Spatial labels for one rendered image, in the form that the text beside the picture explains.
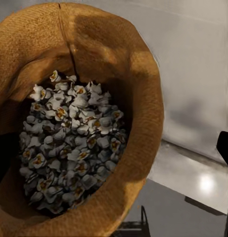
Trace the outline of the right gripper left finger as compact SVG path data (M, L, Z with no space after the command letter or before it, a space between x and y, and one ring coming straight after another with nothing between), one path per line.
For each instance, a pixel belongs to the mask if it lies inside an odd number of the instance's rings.
M0 135L0 183L22 149L19 134Z

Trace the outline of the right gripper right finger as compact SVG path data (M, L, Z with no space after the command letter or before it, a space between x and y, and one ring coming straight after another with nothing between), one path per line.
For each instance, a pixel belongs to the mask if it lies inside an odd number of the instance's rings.
M217 150L228 164L228 132L221 132L218 140Z

